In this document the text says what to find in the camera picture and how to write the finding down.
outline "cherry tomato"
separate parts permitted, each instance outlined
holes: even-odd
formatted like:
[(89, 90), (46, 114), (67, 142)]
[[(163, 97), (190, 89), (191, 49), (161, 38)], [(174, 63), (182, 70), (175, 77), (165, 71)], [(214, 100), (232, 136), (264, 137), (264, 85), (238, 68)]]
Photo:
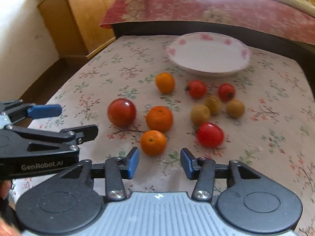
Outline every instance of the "cherry tomato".
[(229, 83), (222, 84), (218, 89), (218, 95), (221, 101), (228, 102), (235, 97), (236, 90)]
[(197, 131), (197, 140), (205, 147), (217, 147), (224, 139), (222, 129), (211, 122), (204, 122)]
[(115, 126), (125, 128), (133, 123), (136, 112), (136, 107), (130, 100), (118, 98), (108, 106), (107, 117)]
[(202, 98), (207, 93), (207, 86), (199, 80), (188, 82), (186, 90), (194, 99)]

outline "tablecloth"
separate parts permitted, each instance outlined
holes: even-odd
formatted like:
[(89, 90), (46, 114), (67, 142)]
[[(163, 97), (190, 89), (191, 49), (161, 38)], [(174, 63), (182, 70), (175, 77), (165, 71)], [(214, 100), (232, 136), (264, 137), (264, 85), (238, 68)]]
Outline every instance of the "tablecloth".
[[(302, 200), (303, 215), (296, 232), (314, 236), (315, 220), (315, 103), (300, 66), (293, 60), (250, 48), (250, 66), (233, 76), (207, 78), (189, 74), (169, 61), (166, 46), (175, 36), (123, 36), (95, 56), (72, 76), (50, 99), (63, 112), (58, 118), (34, 120), (30, 127), (59, 131), (62, 128), (97, 124), (95, 141), (80, 146), (80, 159), (102, 163), (108, 157), (125, 156), (148, 130), (145, 115), (157, 105), (167, 106), (174, 116), (173, 127), (166, 132), (167, 149), (159, 157), (141, 152), (133, 180), (125, 181), (132, 191), (188, 191), (195, 182), (185, 178), (180, 165), (180, 150), (188, 148), (196, 157), (206, 156), (227, 164), (238, 159), (295, 192)], [(174, 76), (175, 90), (161, 94), (155, 76), (168, 72)], [(195, 103), (185, 92), (186, 83), (202, 80), (207, 95), (216, 95), (220, 84), (230, 83), (237, 90), (246, 112), (233, 119), (223, 112), (210, 121), (225, 133), (220, 148), (205, 148), (196, 141), (196, 128), (190, 121)], [(117, 128), (107, 118), (107, 107), (116, 98), (128, 98), (137, 107), (137, 118), (127, 129)], [(12, 196), (20, 195), (48, 176), (14, 181)], [(226, 187), (216, 180), (215, 194)], [(95, 181), (95, 190), (104, 194), (104, 181)]]

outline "cabinet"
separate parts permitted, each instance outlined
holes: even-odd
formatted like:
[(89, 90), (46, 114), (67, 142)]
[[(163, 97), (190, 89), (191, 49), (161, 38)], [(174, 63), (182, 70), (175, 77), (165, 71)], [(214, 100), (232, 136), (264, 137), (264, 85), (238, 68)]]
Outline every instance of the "cabinet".
[(114, 0), (42, 0), (38, 9), (60, 58), (90, 59), (115, 40), (99, 26)]

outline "wall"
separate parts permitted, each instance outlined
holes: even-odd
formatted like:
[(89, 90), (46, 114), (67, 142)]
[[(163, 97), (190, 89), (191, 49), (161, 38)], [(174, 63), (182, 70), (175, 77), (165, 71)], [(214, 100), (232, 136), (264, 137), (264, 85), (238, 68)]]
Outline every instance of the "wall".
[(58, 60), (40, 0), (0, 0), (0, 100), (18, 99)]

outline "white plate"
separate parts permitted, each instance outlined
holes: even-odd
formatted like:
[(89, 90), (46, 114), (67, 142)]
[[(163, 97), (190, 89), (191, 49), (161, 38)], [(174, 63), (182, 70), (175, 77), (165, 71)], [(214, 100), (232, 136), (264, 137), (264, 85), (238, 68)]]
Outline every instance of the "white plate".
[(192, 33), (177, 37), (167, 48), (172, 62), (204, 76), (227, 76), (249, 66), (251, 52), (241, 41), (217, 33)]

